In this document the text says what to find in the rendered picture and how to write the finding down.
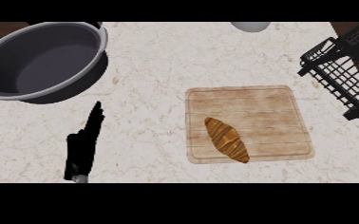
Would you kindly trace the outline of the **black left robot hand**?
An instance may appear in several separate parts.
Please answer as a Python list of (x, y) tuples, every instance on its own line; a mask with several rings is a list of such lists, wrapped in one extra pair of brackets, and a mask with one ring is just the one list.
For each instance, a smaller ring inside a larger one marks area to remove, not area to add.
[(96, 102), (84, 128), (77, 133), (69, 134), (66, 138), (68, 157), (65, 180), (71, 180), (71, 178), (78, 175), (88, 176), (91, 172), (96, 155), (96, 139), (103, 119), (100, 102)]

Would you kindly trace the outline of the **brown striped eggplant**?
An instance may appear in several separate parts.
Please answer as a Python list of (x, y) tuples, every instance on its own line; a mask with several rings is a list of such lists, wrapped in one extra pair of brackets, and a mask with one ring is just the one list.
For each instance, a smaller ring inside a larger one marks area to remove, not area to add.
[(217, 151), (232, 160), (246, 163), (249, 155), (235, 128), (211, 117), (205, 118), (205, 127)]

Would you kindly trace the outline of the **wooden cutting board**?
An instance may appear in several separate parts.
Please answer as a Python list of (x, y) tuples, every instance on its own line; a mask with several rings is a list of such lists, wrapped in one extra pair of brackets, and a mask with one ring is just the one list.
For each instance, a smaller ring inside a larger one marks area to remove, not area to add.
[(193, 163), (227, 163), (205, 127), (214, 118), (235, 128), (251, 161), (314, 156), (310, 134), (285, 85), (198, 87), (184, 93), (186, 155)]

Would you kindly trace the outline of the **large grey pot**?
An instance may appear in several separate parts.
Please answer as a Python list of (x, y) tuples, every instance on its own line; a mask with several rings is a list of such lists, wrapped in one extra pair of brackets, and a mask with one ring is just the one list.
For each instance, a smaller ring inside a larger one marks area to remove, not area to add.
[(0, 101), (57, 103), (108, 67), (108, 32), (85, 22), (41, 22), (0, 38)]

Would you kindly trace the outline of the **pale grey round object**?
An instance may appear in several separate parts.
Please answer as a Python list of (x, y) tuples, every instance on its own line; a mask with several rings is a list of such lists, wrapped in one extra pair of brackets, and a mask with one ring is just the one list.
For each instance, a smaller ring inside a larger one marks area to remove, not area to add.
[(269, 26), (269, 22), (232, 22), (232, 25), (245, 32), (261, 32)]

